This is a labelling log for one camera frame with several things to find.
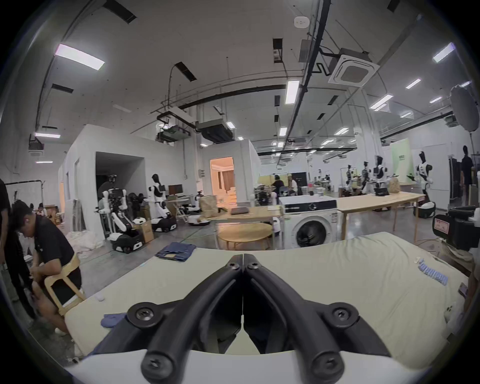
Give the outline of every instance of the beige mattress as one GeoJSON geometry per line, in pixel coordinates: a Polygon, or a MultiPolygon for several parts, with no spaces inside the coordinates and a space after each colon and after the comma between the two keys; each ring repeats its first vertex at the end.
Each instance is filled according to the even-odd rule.
{"type": "MultiPolygon", "coordinates": [[[[109,332],[100,325],[104,314],[126,312],[141,301],[182,299],[237,253],[198,248],[184,263],[153,257],[105,287],[103,301],[92,296],[68,311],[70,334],[87,354],[109,332]]],[[[385,232],[316,247],[251,253],[304,299],[354,305],[392,356],[409,368],[429,365],[446,345],[444,311],[463,300],[457,289],[468,280],[430,253],[385,232]],[[417,256],[447,275],[448,284],[420,272],[417,256]]],[[[254,353],[249,343],[243,332],[228,353],[254,353]]]]}

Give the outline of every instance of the monitor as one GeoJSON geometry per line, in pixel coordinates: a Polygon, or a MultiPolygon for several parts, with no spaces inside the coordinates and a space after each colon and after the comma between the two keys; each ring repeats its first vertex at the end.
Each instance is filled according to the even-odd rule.
{"type": "Polygon", "coordinates": [[[169,195],[176,195],[177,193],[183,193],[183,188],[181,184],[169,185],[168,186],[168,194],[169,195]]]}

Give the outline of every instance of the man in black shirt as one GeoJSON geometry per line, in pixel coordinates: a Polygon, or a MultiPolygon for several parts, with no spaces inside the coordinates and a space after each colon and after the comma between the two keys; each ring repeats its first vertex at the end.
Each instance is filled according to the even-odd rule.
{"type": "MultiPolygon", "coordinates": [[[[38,300],[38,310],[50,320],[58,329],[68,333],[63,317],[58,314],[58,309],[48,294],[43,281],[46,276],[58,275],[61,269],[73,257],[73,248],[63,233],[47,217],[36,215],[20,200],[12,205],[12,224],[21,231],[25,237],[35,238],[33,266],[30,273],[33,276],[33,292],[38,300]]],[[[69,279],[77,288],[82,286],[82,276],[77,268],[69,274],[69,279]]],[[[56,281],[53,291],[63,305],[75,296],[75,293],[63,280],[56,281]]]]}
{"type": "Polygon", "coordinates": [[[30,306],[24,291],[24,286],[32,291],[32,280],[24,260],[18,235],[9,225],[9,213],[10,201],[8,199],[7,187],[0,179],[0,264],[7,263],[8,273],[10,274],[12,285],[17,291],[18,299],[27,314],[34,319],[35,312],[30,306]]]}
{"type": "Polygon", "coordinates": [[[465,156],[463,156],[463,159],[462,159],[461,169],[462,169],[463,177],[460,178],[460,186],[462,185],[465,186],[465,193],[466,193],[465,205],[468,205],[468,193],[470,189],[470,184],[472,183],[473,162],[472,162],[472,159],[468,157],[468,148],[466,145],[463,146],[463,153],[465,154],[465,156]]]}

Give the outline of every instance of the white washing machine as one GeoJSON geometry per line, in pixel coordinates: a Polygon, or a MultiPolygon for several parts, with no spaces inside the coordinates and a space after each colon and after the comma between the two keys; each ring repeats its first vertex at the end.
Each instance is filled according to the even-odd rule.
{"type": "Polygon", "coordinates": [[[280,197],[284,206],[285,249],[311,247],[336,241],[336,198],[329,196],[280,197]]]}

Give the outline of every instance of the laptop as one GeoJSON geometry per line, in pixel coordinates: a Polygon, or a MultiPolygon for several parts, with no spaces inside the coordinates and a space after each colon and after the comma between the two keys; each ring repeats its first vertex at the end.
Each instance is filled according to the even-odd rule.
{"type": "Polygon", "coordinates": [[[237,208],[232,208],[230,211],[231,215],[241,215],[242,213],[249,213],[250,210],[248,207],[237,207],[237,208]]]}

